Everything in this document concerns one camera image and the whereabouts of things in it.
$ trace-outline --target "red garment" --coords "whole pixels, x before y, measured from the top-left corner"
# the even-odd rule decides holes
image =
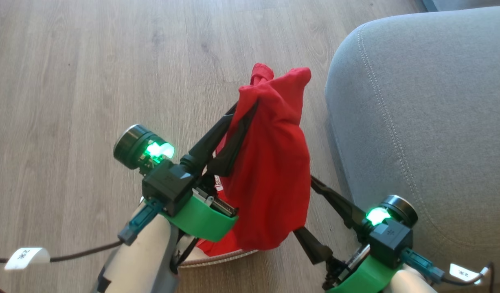
[[[299,123],[303,91],[310,78],[308,68],[297,68],[274,79],[268,66],[257,63],[250,85],[239,88],[239,102],[227,139],[259,100],[232,174],[221,178],[228,204],[239,208],[239,220],[220,242],[200,245],[209,256],[237,248],[276,248],[291,231],[304,226],[310,197],[310,163]]]

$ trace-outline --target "label tag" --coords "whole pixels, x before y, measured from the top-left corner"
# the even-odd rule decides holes
[[[449,268],[449,274],[451,276],[459,278],[460,280],[464,280],[466,282],[469,282],[470,280],[477,278],[479,273],[470,271],[468,269],[465,269],[463,267],[460,267],[460,265],[455,265],[454,263],[451,264],[451,267]],[[478,285],[481,283],[481,280],[478,280],[475,282],[475,285]]]
[[[25,269],[30,263],[49,263],[51,256],[45,248],[26,247],[17,250],[10,258],[5,270]]]

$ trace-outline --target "wooden floor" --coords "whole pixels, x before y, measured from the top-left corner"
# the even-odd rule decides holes
[[[255,62],[278,76],[311,69],[301,126],[312,173],[338,189],[323,96],[331,58],[360,24],[421,11],[420,0],[0,0],[0,257],[115,241],[141,179],[112,157],[118,136],[141,123],[185,154],[237,100]],[[317,196],[307,226],[337,257],[353,252],[352,234]],[[13,273],[0,265],[0,286],[88,292],[105,258]],[[319,292],[324,276],[289,237],[273,251],[184,269],[179,292]]]

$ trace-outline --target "gray fabric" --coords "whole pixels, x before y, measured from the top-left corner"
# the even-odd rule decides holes
[[[493,260],[500,282],[500,7],[356,28],[326,99],[342,189],[358,206],[408,199],[418,252],[444,271]]]
[[[438,11],[454,11],[500,5],[500,0],[429,0],[429,2],[433,2]]]

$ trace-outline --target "green bracket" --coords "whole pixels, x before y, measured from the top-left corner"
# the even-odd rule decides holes
[[[326,293],[380,292],[386,288],[401,267],[402,265],[396,269],[390,269],[373,256],[368,256],[341,285],[326,291]]]
[[[176,225],[185,233],[208,241],[220,241],[234,226],[236,217],[227,217],[214,211],[205,202],[190,197],[190,200],[174,217],[161,213],[170,223]]]

